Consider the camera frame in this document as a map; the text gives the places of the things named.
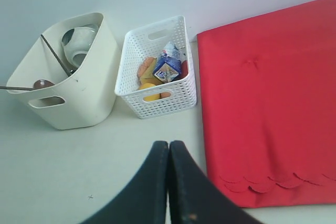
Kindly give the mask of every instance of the white woven basket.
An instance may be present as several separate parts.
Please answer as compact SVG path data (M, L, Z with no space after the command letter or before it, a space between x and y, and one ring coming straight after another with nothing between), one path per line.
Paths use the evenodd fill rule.
M157 57L169 41L186 54L188 75L178 81L138 90L140 83L137 72L140 64L147 57ZM126 34L114 91L141 119L190 109L196 104L193 58L183 16L150 24ZM169 92L171 96L152 102L143 100L151 94L162 92Z

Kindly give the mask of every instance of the white plastic bin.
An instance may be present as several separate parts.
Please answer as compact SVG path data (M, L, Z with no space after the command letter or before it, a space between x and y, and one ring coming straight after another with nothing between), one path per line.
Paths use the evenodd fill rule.
M32 87L39 79L53 82L55 85L49 88L8 92L60 130L102 122L111 113L116 98L113 90L121 52L103 14L59 22L43 35L61 60L69 64L61 46L63 34L92 23L99 30L85 60L72 76L65 74L47 45L38 38L7 82L10 87Z
M164 46L172 41L186 54L188 75L178 81L138 90L137 71L147 57L157 57ZM128 32L121 54L115 93L141 118L190 109L196 104L196 85L193 58L183 16L169 18ZM143 100L151 94L169 92L170 97L152 102Z

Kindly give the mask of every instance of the floor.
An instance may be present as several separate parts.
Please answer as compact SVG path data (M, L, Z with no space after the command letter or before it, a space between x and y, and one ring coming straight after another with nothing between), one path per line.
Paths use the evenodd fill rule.
M192 50L199 84L197 44ZM179 114L140 120L117 99L101 124L57 131L1 93L0 223L85 220L132 178L155 140L183 140L206 172L200 102ZM336 222L336 205L246 211L267 224Z

